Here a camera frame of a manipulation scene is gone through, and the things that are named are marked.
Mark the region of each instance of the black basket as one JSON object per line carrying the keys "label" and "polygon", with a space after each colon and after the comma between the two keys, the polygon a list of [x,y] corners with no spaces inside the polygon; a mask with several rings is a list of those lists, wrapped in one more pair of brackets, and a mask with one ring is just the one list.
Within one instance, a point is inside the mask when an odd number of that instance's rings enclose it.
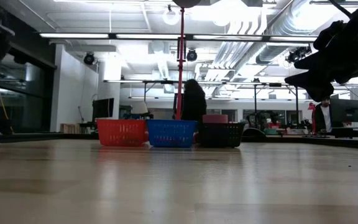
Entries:
{"label": "black basket", "polygon": [[201,145],[204,147],[238,147],[241,144],[245,123],[203,123],[200,129]]}

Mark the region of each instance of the white wall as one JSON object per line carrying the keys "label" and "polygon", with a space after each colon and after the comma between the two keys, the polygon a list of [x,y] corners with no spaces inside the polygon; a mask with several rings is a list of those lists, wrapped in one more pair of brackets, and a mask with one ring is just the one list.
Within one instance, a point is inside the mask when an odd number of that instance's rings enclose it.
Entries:
{"label": "white wall", "polygon": [[112,118],[118,119],[120,105],[120,83],[103,82],[106,71],[106,62],[99,63],[98,100],[114,98]]}
{"label": "white wall", "polygon": [[53,80],[51,131],[60,124],[81,123],[80,106],[85,121],[92,120],[92,99],[98,86],[98,74],[57,45]]}

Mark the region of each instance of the security camera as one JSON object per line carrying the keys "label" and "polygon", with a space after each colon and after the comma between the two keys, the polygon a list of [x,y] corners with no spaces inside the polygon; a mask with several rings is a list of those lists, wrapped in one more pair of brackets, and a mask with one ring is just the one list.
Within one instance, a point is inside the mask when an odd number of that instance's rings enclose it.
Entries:
{"label": "security camera", "polygon": [[93,52],[88,52],[86,53],[85,57],[84,57],[84,63],[86,65],[94,65],[96,63],[96,59],[94,57],[94,53]]}
{"label": "security camera", "polygon": [[195,49],[190,49],[186,56],[187,61],[194,62],[197,60],[197,53]]}

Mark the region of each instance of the black hair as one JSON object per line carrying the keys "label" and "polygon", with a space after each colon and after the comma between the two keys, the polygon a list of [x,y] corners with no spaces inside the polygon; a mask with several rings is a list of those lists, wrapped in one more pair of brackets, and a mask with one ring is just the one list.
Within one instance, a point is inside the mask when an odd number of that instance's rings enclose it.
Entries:
{"label": "black hair", "polygon": [[205,92],[202,89],[202,87],[200,86],[200,84],[198,84],[198,82],[194,79],[191,80],[187,80],[185,83],[185,94],[188,95],[202,95],[203,97],[205,97]]}

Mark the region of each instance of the red basket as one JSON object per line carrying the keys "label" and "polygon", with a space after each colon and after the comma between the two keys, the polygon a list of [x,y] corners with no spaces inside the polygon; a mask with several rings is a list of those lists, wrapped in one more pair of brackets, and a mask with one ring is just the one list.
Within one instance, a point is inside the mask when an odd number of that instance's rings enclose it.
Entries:
{"label": "red basket", "polygon": [[104,146],[142,146],[147,141],[144,120],[97,119],[100,144]]}

